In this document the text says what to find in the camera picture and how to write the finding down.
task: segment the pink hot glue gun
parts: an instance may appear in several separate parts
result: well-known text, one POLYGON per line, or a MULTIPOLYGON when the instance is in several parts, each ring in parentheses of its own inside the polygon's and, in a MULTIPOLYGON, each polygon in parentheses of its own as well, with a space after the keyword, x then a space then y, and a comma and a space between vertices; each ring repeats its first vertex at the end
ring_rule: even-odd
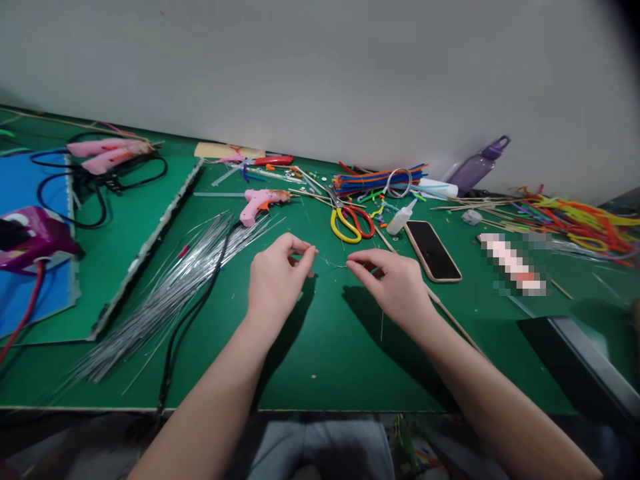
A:
POLYGON ((255 225, 255 216, 258 210, 269 211, 269 204, 274 202, 286 202, 291 200, 291 194, 286 190, 246 190, 245 198, 249 202, 242 213, 240 221, 245 227, 255 225))
POLYGON ((94 175, 102 175, 109 169, 127 160, 140 157, 141 155, 148 155, 154 150, 154 146, 148 142, 134 141, 128 145, 114 149, 107 148, 106 151, 103 150, 103 153, 100 153, 98 156, 83 162, 82 166, 94 175))
POLYGON ((124 148, 130 145, 136 145, 138 143, 146 143, 146 142, 141 142, 140 140, 132 140, 132 139, 112 138, 112 139, 104 139, 104 140, 96 140, 96 141, 68 143, 67 150, 74 157, 85 158, 85 157, 91 157, 92 155, 100 155, 101 153, 104 153, 109 150, 116 150, 118 148, 124 148))

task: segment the red scissors handle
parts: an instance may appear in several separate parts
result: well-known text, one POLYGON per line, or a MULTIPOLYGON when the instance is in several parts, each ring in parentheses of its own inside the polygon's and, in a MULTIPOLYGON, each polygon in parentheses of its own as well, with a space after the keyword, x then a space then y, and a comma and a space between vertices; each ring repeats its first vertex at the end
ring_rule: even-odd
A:
POLYGON ((342 214, 344 216, 350 216, 351 217, 351 221, 353 222, 354 226, 358 229, 358 232, 360 232, 360 234, 362 235, 362 238, 365 239, 370 239, 373 234, 375 233, 375 228, 373 226, 373 220, 370 218, 370 216, 367 215, 367 212, 365 212, 362 209, 359 209, 358 207, 342 207, 342 214), (369 224, 369 232, 365 233, 362 231, 362 227, 360 227, 360 222, 358 222, 358 215, 360 215, 362 218, 367 220, 367 223, 369 224))

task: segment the white glue bottle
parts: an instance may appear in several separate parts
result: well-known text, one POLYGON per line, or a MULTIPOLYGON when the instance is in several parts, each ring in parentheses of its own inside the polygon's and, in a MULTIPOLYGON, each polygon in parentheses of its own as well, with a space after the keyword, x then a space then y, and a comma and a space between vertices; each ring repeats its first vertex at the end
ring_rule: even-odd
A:
POLYGON ((397 235, 398 232, 405 226, 405 223, 411 218, 413 213, 413 206, 418 199, 413 199, 408 207, 402 207, 398 213, 395 214, 391 222, 387 225, 387 233, 390 235, 397 235))

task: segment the bottle cap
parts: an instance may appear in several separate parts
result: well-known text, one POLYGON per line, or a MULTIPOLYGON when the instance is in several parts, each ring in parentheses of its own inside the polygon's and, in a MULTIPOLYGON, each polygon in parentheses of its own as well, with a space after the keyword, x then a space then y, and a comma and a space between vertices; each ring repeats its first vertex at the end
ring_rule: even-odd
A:
POLYGON ((414 199, 413 199, 413 201, 409 204, 409 206, 408 206, 408 207, 406 207, 406 208, 407 208, 407 210, 409 210, 410 212, 412 212, 412 211, 413 211, 413 206, 415 205, 415 203, 416 203, 417 201, 418 201, 418 199, 417 199, 417 198, 414 198, 414 199))
POLYGON ((502 156, 506 146, 510 143, 511 139, 508 136, 503 135, 502 137, 498 138, 498 140, 482 150, 482 156, 484 158, 488 158, 489 160, 498 160, 498 158, 502 156))

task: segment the silver wire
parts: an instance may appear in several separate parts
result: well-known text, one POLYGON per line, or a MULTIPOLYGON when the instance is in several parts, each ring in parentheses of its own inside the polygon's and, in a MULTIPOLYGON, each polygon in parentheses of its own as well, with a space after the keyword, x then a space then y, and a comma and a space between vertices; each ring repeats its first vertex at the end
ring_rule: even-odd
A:
MULTIPOLYGON (((232 232, 222 266, 284 220, 283 218, 270 225, 272 219, 267 218, 263 217, 250 228, 236 229, 232 232)), ((213 274, 222 252, 224 238, 230 227, 231 216, 220 214, 211 220, 208 227, 194 234, 192 238, 194 243, 189 244, 188 252, 166 272, 160 274, 151 292, 140 306, 122 325, 96 345, 70 370, 69 377, 60 388, 75 385, 82 380, 93 383, 102 381, 120 362, 128 360, 144 344, 156 339, 156 348, 152 350, 147 362, 127 386, 123 392, 124 395, 140 376, 142 370, 146 368, 158 347, 166 340, 168 332, 178 322, 182 312, 193 300, 195 294, 213 274)), ((154 275, 145 290, 152 284, 156 276, 157 274, 154 275)))

